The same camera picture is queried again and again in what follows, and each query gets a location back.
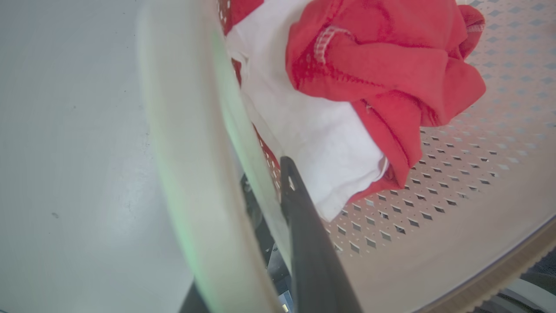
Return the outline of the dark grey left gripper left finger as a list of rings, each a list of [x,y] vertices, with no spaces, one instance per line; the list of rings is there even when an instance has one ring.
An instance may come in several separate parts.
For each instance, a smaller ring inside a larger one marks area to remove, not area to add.
[[[197,289],[195,282],[189,288],[189,291],[182,303],[179,313],[209,313],[210,310],[207,307],[202,295]]]

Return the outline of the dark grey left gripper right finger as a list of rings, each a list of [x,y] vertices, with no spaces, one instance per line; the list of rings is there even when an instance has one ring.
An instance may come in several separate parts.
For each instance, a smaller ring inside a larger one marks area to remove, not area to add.
[[[283,156],[281,210],[291,238],[296,313],[361,313],[359,301],[294,161]]]

